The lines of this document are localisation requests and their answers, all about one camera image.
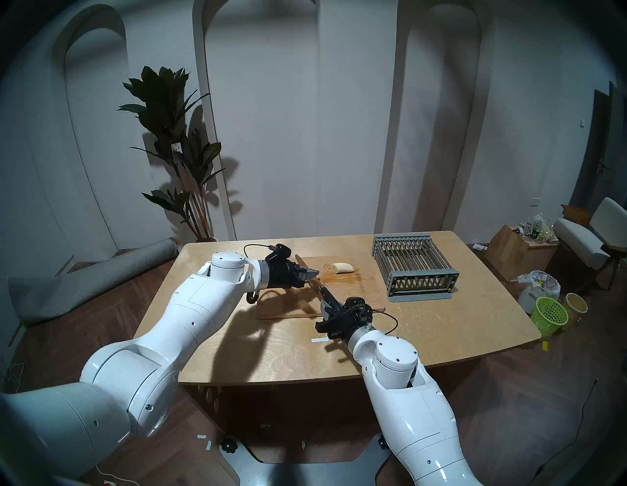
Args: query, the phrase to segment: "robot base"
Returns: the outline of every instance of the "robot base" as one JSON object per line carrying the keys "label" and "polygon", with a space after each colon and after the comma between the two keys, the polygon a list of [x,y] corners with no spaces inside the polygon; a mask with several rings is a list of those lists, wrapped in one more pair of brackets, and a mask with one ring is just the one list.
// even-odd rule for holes
{"label": "robot base", "polygon": [[348,462],[265,463],[257,460],[240,441],[230,438],[222,440],[220,454],[240,477],[241,485],[373,486],[377,472],[391,451],[382,435],[377,434],[357,459]]}

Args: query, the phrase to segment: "plastic bag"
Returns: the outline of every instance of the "plastic bag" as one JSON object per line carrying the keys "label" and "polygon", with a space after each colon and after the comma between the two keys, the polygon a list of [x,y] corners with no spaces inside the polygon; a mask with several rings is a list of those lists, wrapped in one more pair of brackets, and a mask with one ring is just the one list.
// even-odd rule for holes
{"label": "plastic bag", "polygon": [[549,226],[544,220],[542,213],[535,215],[533,218],[527,218],[525,221],[521,221],[519,225],[523,228],[525,236],[529,236],[534,240],[546,241],[548,243],[557,241],[555,233],[553,233],[553,227]]}
{"label": "plastic bag", "polygon": [[533,272],[519,275],[518,281],[527,284],[527,287],[518,298],[518,303],[528,314],[534,311],[535,301],[539,297],[550,297],[555,300],[559,297],[561,290],[559,283],[546,272],[534,270]]}

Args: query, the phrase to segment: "cardboard box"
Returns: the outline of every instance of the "cardboard box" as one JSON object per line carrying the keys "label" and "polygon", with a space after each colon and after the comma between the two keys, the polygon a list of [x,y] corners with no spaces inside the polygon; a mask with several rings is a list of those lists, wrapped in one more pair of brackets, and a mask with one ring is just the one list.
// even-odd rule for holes
{"label": "cardboard box", "polygon": [[516,282],[523,273],[545,270],[556,249],[557,243],[521,236],[514,232],[514,227],[505,225],[490,241],[485,259],[506,281]]}

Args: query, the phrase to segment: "yellow container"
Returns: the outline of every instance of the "yellow container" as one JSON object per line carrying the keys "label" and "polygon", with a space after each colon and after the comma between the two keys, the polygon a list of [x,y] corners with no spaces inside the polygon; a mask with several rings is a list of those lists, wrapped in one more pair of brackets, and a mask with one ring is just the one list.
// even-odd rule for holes
{"label": "yellow container", "polygon": [[567,293],[564,298],[566,312],[568,313],[568,323],[577,322],[582,315],[587,312],[586,301],[576,293]]}

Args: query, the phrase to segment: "metal base plate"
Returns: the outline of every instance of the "metal base plate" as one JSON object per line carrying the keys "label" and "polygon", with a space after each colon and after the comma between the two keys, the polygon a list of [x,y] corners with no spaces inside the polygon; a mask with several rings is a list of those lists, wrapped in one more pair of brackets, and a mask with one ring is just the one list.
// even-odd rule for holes
{"label": "metal base plate", "polygon": [[272,464],[257,460],[236,440],[233,453],[220,447],[220,454],[240,477],[241,486],[372,486],[382,464],[390,456],[387,444],[379,444],[377,434],[361,455],[349,462],[316,464]]}
{"label": "metal base plate", "polygon": [[421,293],[418,295],[393,295],[387,299],[390,302],[415,302],[417,300],[438,300],[440,298],[451,298],[450,292],[434,292],[434,293]]}

